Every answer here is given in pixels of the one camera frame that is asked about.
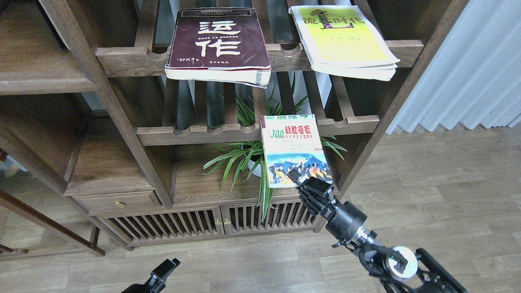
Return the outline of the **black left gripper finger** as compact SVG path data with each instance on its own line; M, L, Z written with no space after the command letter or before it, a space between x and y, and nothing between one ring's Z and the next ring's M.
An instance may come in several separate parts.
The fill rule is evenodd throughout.
M154 278L167 278L180 264L181 262L177 258L172 260L168 258L151 271L151 276L154 276Z

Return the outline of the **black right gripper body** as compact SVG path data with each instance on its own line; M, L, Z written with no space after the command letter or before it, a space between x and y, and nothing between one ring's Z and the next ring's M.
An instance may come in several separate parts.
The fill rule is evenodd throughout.
M320 215L327 220L326 230L338 240L339 245L376 245L376 233L364 226L367 216L348 201L341 204L333 189L333 185L325 181L300 182L301 202L311 215Z

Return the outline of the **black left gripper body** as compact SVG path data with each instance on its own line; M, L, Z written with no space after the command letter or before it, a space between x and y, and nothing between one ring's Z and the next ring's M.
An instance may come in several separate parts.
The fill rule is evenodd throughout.
M144 284L132 284L122 293L160 293L165 287L166 276L151 274Z

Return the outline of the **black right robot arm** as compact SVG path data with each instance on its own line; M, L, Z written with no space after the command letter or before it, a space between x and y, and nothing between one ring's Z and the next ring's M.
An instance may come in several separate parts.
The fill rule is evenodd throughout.
M378 278L388 293L465 293L466 289L425 249L388 248L364 225L367 216L350 202L340 203L333 185L318 178L301 180L296 170L288 173L296 184L302 204L312 215L326 221L326 230L359 258L368 274Z

